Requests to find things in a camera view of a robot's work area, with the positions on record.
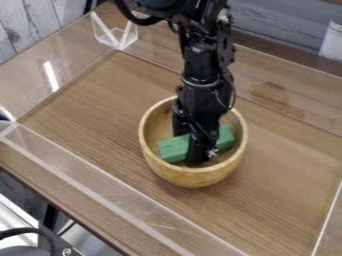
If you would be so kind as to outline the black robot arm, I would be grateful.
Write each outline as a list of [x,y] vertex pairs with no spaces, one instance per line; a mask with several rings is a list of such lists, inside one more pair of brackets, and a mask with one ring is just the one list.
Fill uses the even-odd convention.
[[237,48],[228,0],[133,0],[146,18],[135,16],[126,0],[113,1],[133,23],[152,26],[165,21],[178,34],[185,68],[173,103],[173,130],[176,136],[190,136],[186,163],[202,164],[218,152],[220,122],[237,99],[229,70]]

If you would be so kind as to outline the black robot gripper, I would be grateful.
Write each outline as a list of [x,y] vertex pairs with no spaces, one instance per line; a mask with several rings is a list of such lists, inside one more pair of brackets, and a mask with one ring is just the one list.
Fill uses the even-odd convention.
[[173,131],[176,136],[190,134],[186,164],[200,165],[217,151],[220,120],[233,106],[233,80],[218,76],[216,82],[193,81],[182,77],[173,102]]

